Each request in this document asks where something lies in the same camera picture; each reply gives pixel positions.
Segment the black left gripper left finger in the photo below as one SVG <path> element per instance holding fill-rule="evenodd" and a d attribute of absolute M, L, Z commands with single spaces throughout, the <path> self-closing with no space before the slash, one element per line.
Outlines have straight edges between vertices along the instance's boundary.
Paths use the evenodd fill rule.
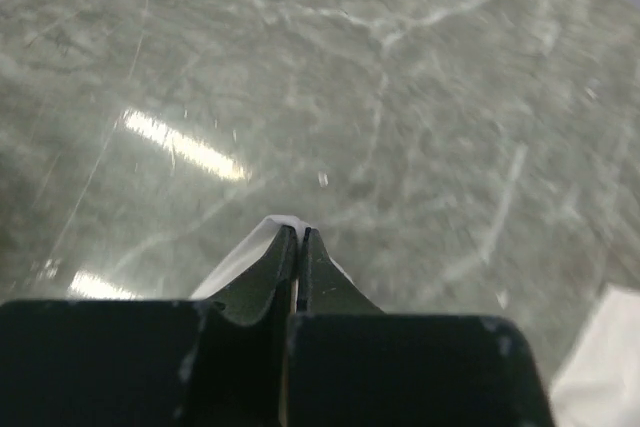
<path fill-rule="evenodd" d="M 279 226 L 266 252 L 214 296 L 209 424 L 277 426 L 297 235 Z"/>

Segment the white t-shirt with red print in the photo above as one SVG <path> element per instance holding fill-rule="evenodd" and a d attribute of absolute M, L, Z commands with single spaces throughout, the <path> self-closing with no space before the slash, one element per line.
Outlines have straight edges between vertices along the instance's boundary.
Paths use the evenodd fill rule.
<path fill-rule="evenodd" d="M 279 228 L 302 236 L 310 225 L 295 216 L 265 217 L 191 295 L 209 297 L 266 253 Z M 560 426 L 639 424 L 639 292 L 609 284 L 578 340 L 552 379 L 550 399 Z"/>

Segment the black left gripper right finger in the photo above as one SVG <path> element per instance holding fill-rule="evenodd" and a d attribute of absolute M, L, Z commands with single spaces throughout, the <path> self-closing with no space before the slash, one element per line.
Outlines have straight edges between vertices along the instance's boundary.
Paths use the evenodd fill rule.
<path fill-rule="evenodd" d="M 384 312 L 330 258 L 321 235 L 305 230 L 294 314 L 294 424 L 363 426 L 376 384 L 366 322 Z"/>

